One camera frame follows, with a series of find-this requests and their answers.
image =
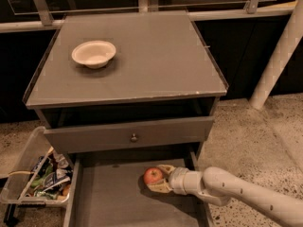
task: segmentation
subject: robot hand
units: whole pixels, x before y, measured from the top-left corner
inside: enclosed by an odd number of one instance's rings
[[[151,191],[191,194],[217,206],[225,206],[235,198],[282,226],[303,227],[303,201],[248,183],[217,167],[204,172],[168,165],[157,167],[166,178],[148,184]]]

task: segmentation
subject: white pole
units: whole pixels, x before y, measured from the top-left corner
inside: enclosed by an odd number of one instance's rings
[[[284,28],[276,44],[271,59],[269,60],[258,85],[249,100],[252,107],[260,110],[268,95],[273,90],[290,57],[303,36],[303,0],[297,0],[293,14]]]

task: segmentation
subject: gray tabletop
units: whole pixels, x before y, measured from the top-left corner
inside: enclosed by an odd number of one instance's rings
[[[115,57],[97,70],[73,49],[103,40]],[[222,96],[226,87],[184,11],[67,16],[27,100],[33,109]]]

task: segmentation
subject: floor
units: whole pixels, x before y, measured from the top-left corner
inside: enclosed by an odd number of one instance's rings
[[[39,121],[0,124],[0,179],[12,170]],[[218,166],[242,179],[303,200],[303,94],[272,96],[261,111],[246,99],[220,101],[215,124],[199,158],[201,169]],[[0,204],[0,219],[6,206]],[[279,226],[232,200],[210,205],[215,226]],[[56,227],[59,209],[17,208],[17,226]]]

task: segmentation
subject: cabinet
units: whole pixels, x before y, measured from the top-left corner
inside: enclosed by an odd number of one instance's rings
[[[71,60],[92,40],[116,47],[105,68]],[[141,177],[157,164],[197,167],[226,90],[184,11],[67,16],[25,95],[74,167],[64,226],[205,226],[201,202],[151,193]]]

